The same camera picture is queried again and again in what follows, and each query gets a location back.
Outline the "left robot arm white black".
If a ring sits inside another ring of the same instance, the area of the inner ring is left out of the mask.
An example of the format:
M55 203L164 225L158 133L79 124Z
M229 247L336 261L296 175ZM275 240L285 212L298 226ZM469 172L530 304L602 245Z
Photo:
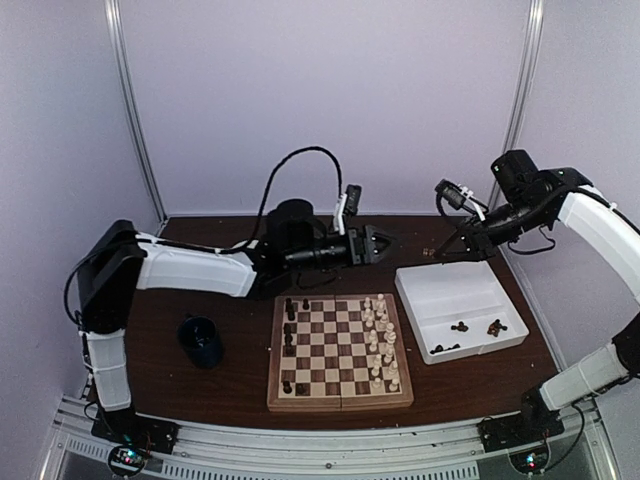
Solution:
M171 241L115 221L74 267L67 287L79 306L63 303L84 342L106 429L123 444L144 433L128 380L125 334L139 291L192 291L229 298L266 299L284 292L296 274L374 265L395 241L370 224L351 226L357 202L343 194L330 223L303 199L281 202L266 215L265 230L229 248Z

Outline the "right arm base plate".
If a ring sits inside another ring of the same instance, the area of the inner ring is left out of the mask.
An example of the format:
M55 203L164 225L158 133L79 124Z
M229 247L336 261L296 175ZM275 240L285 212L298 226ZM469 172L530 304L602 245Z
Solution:
M486 453L541 442L565 431L560 420L531 425L520 414L486 417L477 424L477 429Z

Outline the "white plastic compartment tray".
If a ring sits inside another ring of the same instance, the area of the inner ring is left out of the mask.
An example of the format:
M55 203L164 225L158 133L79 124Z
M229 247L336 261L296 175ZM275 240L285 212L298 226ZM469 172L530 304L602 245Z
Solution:
M396 270L395 286L427 365L491 353L518 346L529 329L488 262L460 262L404 267ZM498 337L487 334L495 319L508 326ZM470 329L452 331L463 321ZM430 354L437 345L444 350Z

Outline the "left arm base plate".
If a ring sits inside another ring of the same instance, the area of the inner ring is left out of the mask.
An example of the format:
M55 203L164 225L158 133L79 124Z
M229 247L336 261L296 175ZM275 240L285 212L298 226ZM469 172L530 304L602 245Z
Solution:
M91 428L94 437L112 443L133 446L143 452L171 454L173 452L179 426L170 421L137 416L133 427L127 433L119 433L113 423L95 420Z

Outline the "wooden chess board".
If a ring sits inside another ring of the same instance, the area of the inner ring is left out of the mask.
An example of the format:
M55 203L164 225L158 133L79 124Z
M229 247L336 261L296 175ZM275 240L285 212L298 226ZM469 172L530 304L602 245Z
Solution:
M281 296L274 302L266 403L272 412L356 412L406 408L414 394L406 348L393 294L386 296L391 320L396 324L401 388L397 394L369 395L365 384L365 344L361 312L366 297L379 293L319 296ZM288 321L285 300L296 303L296 319ZM302 308L308 298L311 309ZM285 336L285 324L292 335ZM284 355L285 338L293 339L296 354ZM292 392L283 391L283 381ZM306 384L308 394L297 396L297 384Z

